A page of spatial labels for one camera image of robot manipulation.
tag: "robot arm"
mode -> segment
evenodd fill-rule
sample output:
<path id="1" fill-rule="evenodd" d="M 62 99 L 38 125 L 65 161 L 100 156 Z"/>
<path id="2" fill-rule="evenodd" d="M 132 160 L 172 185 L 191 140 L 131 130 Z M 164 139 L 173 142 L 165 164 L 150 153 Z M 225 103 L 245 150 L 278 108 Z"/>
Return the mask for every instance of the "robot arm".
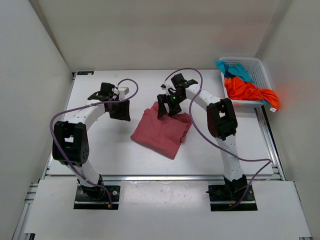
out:
<path id="1" fill-rule="evenodd" d="M 89 143 L 87 131 L 93 123 L 106 112 L 110 114 L 110 118 L 112 119 L 130 121 L 129 100 L 112 104 L 92 104 L 97 102 L 123 100 L 128 93 L 129 89 L 127 87 L 117 88 L 113 84 L 102 83 L 100 91 L 93 93 L 88 98 L 86 105 L 91 105 L 90 107 L 78 111 L 69 121 L 57 121 L 54 125 L 54 134 L 72 165 L 91 183 L 103 185 L 103 178 L 94 170 L 88 160 Z M 55 160 L 60 161 L 74 172 L 65 161 L 54 142 L 52 156 Z M 100 199 L 104 195 L 102 188 L 92 186 L 76 172 L 74 172 L 74 174 L 76 175 L 83 192 L 88 196 L 93 199 Z"/>
<path id="2" fill-rule="evenodd" d="M 162 85 L 166 93 L 157 96 L 158 118 L 167 113 L 165 104 L 168 105 L 169 116 L 179 113 L 181 111 L 179 103 L 185 99 L 193 99 L 200 89 L 198 82 L 185 80 L 181 73 L 175 75 L 171 81 L 173 86 Z M 229 98 L 220 99 L 202 89 L 194 101 L 206 111 L 208 130 L 215 137 L 218 145 L 237 156 L 236 128 L 238 123 L 231 100 Z M 225 188 L 229 196 L 235 197 L 235 193 L 247 186 L 247 178 L 238 158 L 222 150 L 220 152 L 224 167 Z"/>

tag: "folded shirt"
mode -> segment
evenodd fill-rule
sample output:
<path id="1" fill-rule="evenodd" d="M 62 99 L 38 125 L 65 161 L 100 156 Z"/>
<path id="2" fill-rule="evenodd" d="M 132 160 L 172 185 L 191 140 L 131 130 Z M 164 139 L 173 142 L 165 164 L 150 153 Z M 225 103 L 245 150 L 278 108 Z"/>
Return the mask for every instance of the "folded shirt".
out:
<path id="1" fill-rule="evenodd" d="M 168 158 L 174 159 L 192 125 L 187 113 L 164 115 L 158 119 L 158 102 L 147 108 L 131 139 Z"/>

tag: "plastic laundry basket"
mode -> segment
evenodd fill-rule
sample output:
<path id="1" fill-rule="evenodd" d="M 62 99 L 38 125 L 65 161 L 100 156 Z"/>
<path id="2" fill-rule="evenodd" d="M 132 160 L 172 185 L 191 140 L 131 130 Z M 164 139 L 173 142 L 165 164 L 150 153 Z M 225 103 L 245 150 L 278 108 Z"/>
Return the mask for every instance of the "plastic laundry basket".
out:
<path id="1" fill-rule="evenodd" d="M 225 61 L 229 66 L 236 64 L 242 64 L 245 70 L 248 71 L 252 77 L 255 85 L 260 89 L 271 89 L 270 82 L 262 61 L 254 57 L 244 56 L 223 56 L 219 60 Z M 224 96 L 229 98 L 227 89 L 225 87 L 225 75 L 221 72 L 222 84 L 224 90 Z M 232 100 L 234 107 L 250 107 L 259 108 L 264 105 L 261 101 L 249 101 L 249 100 Z"/>

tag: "orange cloth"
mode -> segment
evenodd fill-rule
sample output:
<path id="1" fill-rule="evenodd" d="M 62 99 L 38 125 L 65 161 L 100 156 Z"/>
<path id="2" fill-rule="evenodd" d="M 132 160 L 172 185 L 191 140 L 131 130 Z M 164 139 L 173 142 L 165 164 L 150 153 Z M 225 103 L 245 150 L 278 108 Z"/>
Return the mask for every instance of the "orange cloth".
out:
<path id="1" fill-rule="evenodd" d="M 279 110 L 278 97 L 271 89 L 259 89 L 251 82 L 244 82 L 239 77 L 224 78 L 224 86 L 228 96 L 233 100 L 266 100 L 277 111 Z"/>

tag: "white platform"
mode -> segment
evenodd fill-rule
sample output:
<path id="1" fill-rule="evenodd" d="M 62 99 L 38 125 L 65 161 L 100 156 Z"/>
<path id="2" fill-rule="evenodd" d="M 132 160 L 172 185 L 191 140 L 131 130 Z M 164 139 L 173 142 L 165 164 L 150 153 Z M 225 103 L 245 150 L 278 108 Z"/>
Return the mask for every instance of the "white platform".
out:
<path id="1" fill-rule="evenodd" d="M 94 71 L 93 75 L 77 75 L 67 109 L 82 106 L 87 98 L 100 89 L 101 82 L 117 84 L 124 78 L 131 78 L 139 84 L 138 94 L 130 101 L 131 122 L 109 118 L 106 113 L 93 124 L 88 132 L 90 147 L 89 160 L 102 175 L 223 175 L 224 168 L 220 151 L 207 143 L 192 126 L 174 160 L 168 159 L 151 149 L 143 147 L 130 139 L 145 109 L 150 108 L 157 95 L 164 91 L 160 85 L 172 70 L 121 70 Z M 203 88 L 213 95 L 224 98 L 219 70 L 201 70 Z M 191 70 L 182 71 L 186 79 L 199 81 L 199 76 Z M 135 91 L 131 82 L 122 86 Z M 183 112 L 188 112 L 189 100 L 181 104 Z M 198 105 L 193 106 L 194 120 L 200 129 L 211 137 L 207 128 L 207 114 Z M 238 128 L 236 145 L 238 154 L 247 159 L 268 158 L 264 137 L 254 109 L 236 108 Z M 68 120 L 73 113 L 65 116 Z M 241 162 L 246 175 L 253 175 L 264 162 Z M 72 175 L 60 162 L 53 160 L 49 175 Z M 261 174 L 273 174 L 269 165 Z"/>
<path id="2" fill-rule="evenodd" d="M 205 181 L 121 182 L 119 210 L 73 209 L 75 179 L 41 180 L 35 240 L 299 240 L 311 237 L 293 182 L 257 181 L 258 211 L 211 212 Z"/>

